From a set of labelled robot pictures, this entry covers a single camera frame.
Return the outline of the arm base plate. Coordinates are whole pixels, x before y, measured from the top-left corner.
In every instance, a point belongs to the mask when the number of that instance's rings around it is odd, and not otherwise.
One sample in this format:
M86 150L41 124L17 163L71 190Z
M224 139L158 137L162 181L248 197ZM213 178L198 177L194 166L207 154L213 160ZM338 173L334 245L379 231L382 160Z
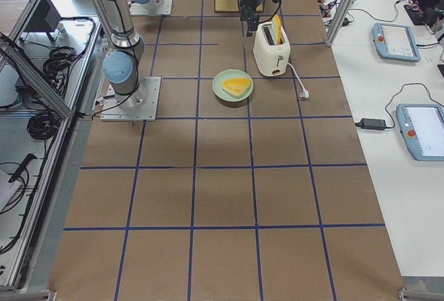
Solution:
M132 16L169 16L173 0L130 0L130 14Z
M117 95L107 99L105 111L101 113L102 121L154 121L161 88L161 77L144 77L139 80L139 88L132 96Z

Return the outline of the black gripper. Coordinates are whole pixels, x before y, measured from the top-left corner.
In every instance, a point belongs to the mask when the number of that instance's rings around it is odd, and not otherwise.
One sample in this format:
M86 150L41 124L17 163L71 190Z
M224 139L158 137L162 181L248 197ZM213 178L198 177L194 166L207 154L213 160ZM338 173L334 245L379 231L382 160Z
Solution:
M251 37L251 32L255 32L259 23L257 7L263 0L239 0L239 13L241 21L246 22L246 37Z

